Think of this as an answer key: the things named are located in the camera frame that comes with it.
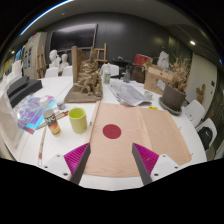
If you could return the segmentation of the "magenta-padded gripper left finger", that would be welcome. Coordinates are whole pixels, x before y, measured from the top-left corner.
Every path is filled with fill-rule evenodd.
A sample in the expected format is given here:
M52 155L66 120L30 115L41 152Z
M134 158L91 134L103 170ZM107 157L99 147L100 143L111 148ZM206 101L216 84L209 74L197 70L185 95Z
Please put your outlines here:
M90 153L90 144L86 143L65 155L57 154L43 165L43 169L74 184L79 184Z

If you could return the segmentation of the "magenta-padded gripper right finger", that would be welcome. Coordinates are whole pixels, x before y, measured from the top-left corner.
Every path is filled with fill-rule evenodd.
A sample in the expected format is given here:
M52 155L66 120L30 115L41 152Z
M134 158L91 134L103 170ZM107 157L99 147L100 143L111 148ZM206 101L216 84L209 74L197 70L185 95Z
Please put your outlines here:
M150 184L176 172L179 169L179 165L168 155L158 155L136 143L132 144L132 154L143 185Z

